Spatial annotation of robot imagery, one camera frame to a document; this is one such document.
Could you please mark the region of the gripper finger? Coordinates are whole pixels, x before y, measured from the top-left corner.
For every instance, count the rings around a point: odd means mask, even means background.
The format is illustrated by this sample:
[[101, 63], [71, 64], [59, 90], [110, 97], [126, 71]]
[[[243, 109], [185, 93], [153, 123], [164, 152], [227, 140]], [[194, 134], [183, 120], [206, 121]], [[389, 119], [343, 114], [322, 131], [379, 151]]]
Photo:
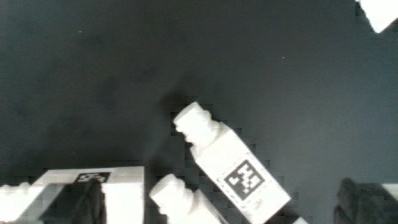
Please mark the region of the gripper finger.
[[334, 224], [398, 224], [398, 183], [341, 180]]

